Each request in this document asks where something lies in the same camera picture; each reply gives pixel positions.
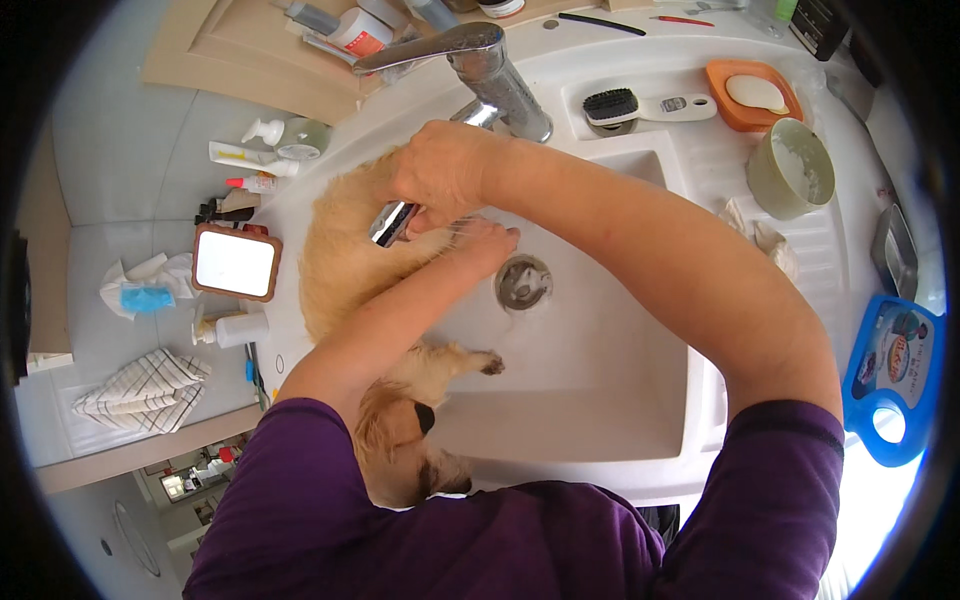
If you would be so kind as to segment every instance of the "faucet handle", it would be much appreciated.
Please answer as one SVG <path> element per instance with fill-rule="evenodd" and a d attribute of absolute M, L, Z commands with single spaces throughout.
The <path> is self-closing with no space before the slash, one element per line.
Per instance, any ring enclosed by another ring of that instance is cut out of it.
<path fill-rule="evenodd" d="M 503 28 L 493 23 L 464 23 L 442 34 L 415 39 L 368 55 L 353 64 L 353 74 L 367 75 L 413 60 L 487 50 L 503 43 L 504 35 Z"/>

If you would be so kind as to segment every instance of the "scrub brush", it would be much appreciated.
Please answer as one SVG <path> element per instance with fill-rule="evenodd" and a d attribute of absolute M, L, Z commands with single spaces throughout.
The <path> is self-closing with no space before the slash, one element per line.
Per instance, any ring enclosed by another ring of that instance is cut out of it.
<path fill-rule="evenodd" d="M 584 100 L 584 112 L 591 125 L 616 129 L 633 119 L 647 121 L 701 121 L 717 113 L 707 94 L 683 94 L 638 100 L 627 87 L 609 89 Z"/>

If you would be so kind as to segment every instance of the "chrome faucet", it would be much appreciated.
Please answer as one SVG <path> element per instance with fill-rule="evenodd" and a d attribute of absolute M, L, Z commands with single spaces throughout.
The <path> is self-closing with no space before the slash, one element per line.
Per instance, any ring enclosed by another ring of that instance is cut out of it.
<path fill-rule="evenodd" d="M 366 75 L 404 62 L 446 56 L 460 81 L 477 96 L 451 121 L 489 129 L 500 119 L 516 137 L 543 143 L 553 132 L 553 123 L 507 58 L 505 36 L 503 28 L 493 23 L 465 23 L 366 56 L 353 64 L 353 72 Z M 370 227 L 371 240 L 390 248 L 403 239 L 419 208 L 400 200 L 387 204 Z"/>

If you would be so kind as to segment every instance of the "soap dispenser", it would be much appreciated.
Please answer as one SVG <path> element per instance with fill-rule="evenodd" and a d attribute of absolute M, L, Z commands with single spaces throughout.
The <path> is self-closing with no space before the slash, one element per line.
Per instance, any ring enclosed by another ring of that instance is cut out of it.
<path fill-rule="evenodd" d="M 257 136 L 262 137 L 268 146 L 273 146 L 281 158 L 310 160 L 326 150 L 330 143 L 330 127 L 305 117 L 292 117 L 286 121 L 274 119 L 267 123 L 256 119 L 240 141 L 246 143 Z"/>

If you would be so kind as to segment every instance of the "dog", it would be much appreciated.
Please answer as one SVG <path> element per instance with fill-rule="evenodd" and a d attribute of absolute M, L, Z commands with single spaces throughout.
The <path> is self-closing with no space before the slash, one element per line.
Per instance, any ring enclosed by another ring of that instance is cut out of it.
<path fill-rule="evenodd" d="M 434 229 L 384 249 L 367 234 L 383 208 L 374 196 L 393 173 L 394 151 L 333 179 L 313 203 L 300 257 L 300 310 L 310 339 L 319 342 L 366 301 L 454 246 L 452 228 Z M 360 402 L 353 451 L 374 504 L 413 506 L 435 492 L 469 492 L 466 459 L 425 439 L 433 409 L 450 379 L 465 372 L 503 371 L 492 351 L 468 351 L 456 342 L 410 348 Z"/>

